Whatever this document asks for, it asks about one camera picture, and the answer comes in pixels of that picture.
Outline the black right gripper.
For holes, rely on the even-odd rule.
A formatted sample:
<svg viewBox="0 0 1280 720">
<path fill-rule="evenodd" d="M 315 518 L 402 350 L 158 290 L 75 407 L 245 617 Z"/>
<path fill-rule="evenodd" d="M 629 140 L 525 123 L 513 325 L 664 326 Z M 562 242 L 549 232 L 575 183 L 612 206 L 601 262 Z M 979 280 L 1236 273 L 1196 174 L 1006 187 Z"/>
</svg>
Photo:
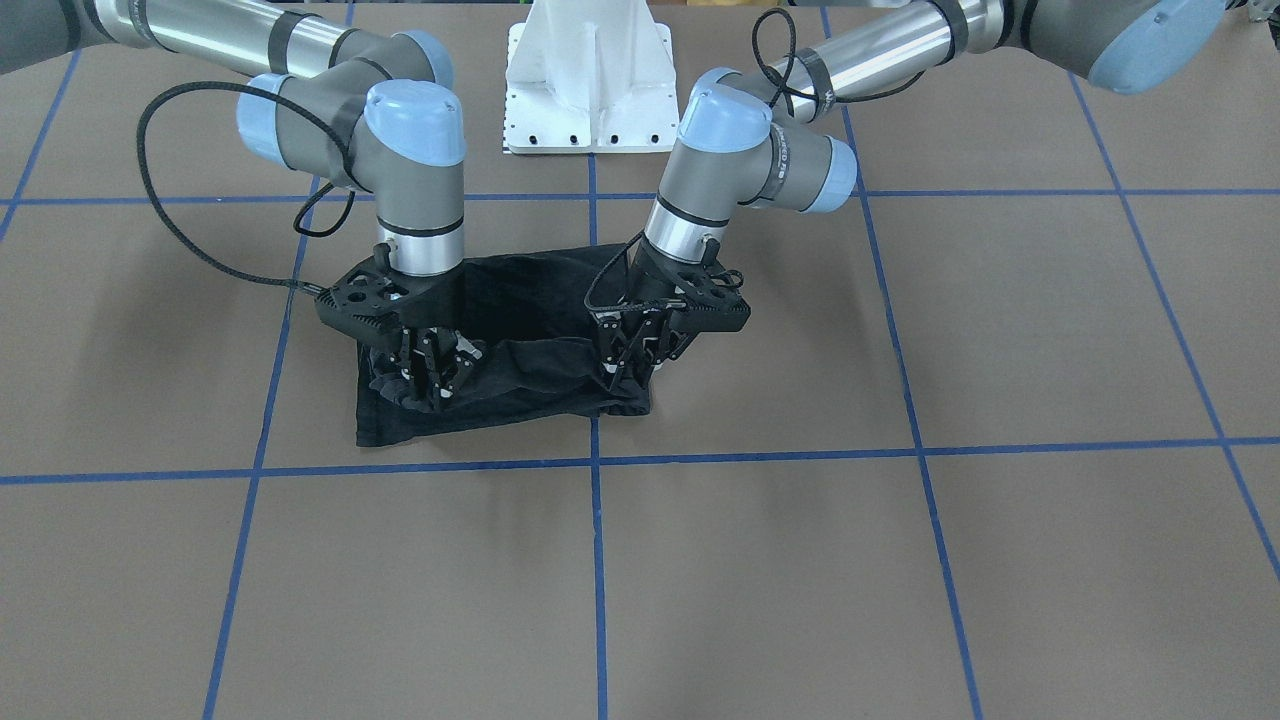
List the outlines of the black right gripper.
<svg viewBox="0 0 1280 720">
<path fill-rule="evenodd" d="M 461 328 L 461 265 L 438 275 L 410 275 L 390 266 L 389 246 L 376 245 L 372 256 L 323 290 L 315 309 L 325 325 L 365 346 L 398 350 L 401 398 L 410 406 L 448 409 L 485 357 L 483 345 L 454 334 L 438 366 L 434 329 Z"/>
</svg>

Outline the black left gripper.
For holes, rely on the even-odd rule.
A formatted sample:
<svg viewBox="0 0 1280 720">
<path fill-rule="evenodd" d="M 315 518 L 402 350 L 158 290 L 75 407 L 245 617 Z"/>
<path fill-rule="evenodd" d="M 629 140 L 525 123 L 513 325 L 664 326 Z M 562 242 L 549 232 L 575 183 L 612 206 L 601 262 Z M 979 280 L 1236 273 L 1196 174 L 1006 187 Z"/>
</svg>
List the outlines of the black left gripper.
<svg viewBox="0 0 1280 720">
<path fill-rule="evenodd" d="M 590 281 L 602 382 L 612 395 L 636 395 L 641 388 L 639 327 L 640 375 L 680 357 L 699 334 L 744 329 L 751 315 L 742 296 L 744 275 L 721 263 L 719 250 L 721 242 L 709 240 L 686 260 L 650 240 L 630 240 Z"/>
</svg>

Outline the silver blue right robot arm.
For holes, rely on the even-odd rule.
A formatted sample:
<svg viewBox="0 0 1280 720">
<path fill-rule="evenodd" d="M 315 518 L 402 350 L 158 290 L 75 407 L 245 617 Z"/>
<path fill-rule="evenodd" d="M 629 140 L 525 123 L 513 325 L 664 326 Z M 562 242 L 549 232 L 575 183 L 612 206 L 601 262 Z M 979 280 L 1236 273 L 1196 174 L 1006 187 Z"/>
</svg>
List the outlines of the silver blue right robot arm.
<svg viewBox="0 0 1280 720">
<path fill-rule="evenodd" d="M 477 368 L 462 336 L 463 111 L 451 55 L 422 31 L 376 35 L 260 1 L 5 1 L 3 70 L 118 44 L 195 56 L 246 82 L 193 82 L 143 110 L 136 154 L 143 188 L 148 123 L 183 94 L 228 91 L 255 155 L 310 173 L 324 190 L 370 193 L 372 255 L 333 286 L 292 281 L 321 320 L 378 356 L 374 388 L 438 413 Z"/>
</svg>

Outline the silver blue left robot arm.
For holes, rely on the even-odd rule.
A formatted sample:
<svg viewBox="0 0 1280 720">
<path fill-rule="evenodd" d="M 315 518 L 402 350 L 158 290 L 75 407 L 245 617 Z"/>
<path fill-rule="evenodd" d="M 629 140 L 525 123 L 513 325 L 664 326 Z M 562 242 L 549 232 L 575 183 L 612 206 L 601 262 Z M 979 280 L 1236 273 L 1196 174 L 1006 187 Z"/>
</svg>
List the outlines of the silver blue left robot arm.
<svg viewBox="0 0 1280 720">
<path fill-rule="evenodd" d="M 718 252 L 740 208 L 829 213 L 858 182 L 849 143 L 809 124 L 891 97 L 929 69 L 1016 47 L 1115 94 L 1142 94 L 1210 40 L 1226 1 L 911 1 L 814 47 L 790 44 L 742 73 L 692 86 L 643 231 L 617 255 L 627 290 L 585 299 L 605 383 L 646 386 L 701 333 L 737 332 L 750 309 Z"/>
</svg>

